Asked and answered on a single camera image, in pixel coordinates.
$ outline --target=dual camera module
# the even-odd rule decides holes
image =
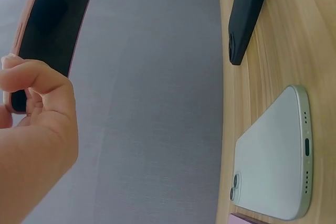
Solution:
[[[239,185],[239,175],[235,174],[233,178],[233,186],[230,189],[230,200],[231,201],[235,199],[235,194],[236,194],[236,190],[238,189],[238,185]]]

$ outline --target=phone frame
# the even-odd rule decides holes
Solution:
[[[87,10],[89,1],[90,0],[88,0],[88,2],[86,3],[86,10]],[[21,16],[19,18],[18,25],[17,25],[17,30],[16,30],[16,35],[14,37],[14,42],[13,42],[13,45],[11,47],[11,53],[14,54],[14,55],[18,55],[19,56],[21,43],[22,43],[23,38],[25,36],[26,26],[28,24],[28,20],[30,18],[31,11],[32,11],[32,9],[34,7],[34,3],[35,3],[35,0],[27,0],[26,3],[25,3],[25,5],[24,5],[24,8],[22,10],[22,13],[21,13]],[[83,21],[83,18],[85,16],[86,10],[85,10],[83,16],[81,17],[82,21]],[[76,48],[76,45],[77,45],[79,32],[77,34],[77,39],[76,39],[76,43],[75,43],[74,49]],[[72,54],[70,68],[71,68],[74,52]],[[3,92],[3,100],[4,100],[4,104],[5,104],[6,108],[7,108],[7,110],[9,112],[15,113],[15,114],[25,114],[26,113],[26,112],[15,111],[13,109],[13,106],[12,106],[12,93]]]

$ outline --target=pink object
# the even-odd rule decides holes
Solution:
[[[227,224],[267,224],[260,220],[255,220],[251,217],[242,214],[230,214]]]

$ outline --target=smartphone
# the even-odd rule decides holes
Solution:
[[[229,60],[232,65],[240,65],[264,0],[234,0],[230,15]]]
[[[288,86],[237,140],[230,199],[281,220],[303,217],[313,182],[313,140],[308,95]]]
[[[230,214],[227,224],[267,224],[242,214]]]
[[[64,76],[71,61],[89,0],[27,0],[11,52],[23,59],[41,60]],[[26,93],[4,92],[11,112],[26,112]]]

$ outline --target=phone camera lens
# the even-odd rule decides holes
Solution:
[[[237,188],[238,186],[238,175],[235,174],[234,178],[233,178],[233,187]]]
[[[233,187],[231,187],[231,190],[230,190],[230,200],[234,200],[235,198],[235,189]]]

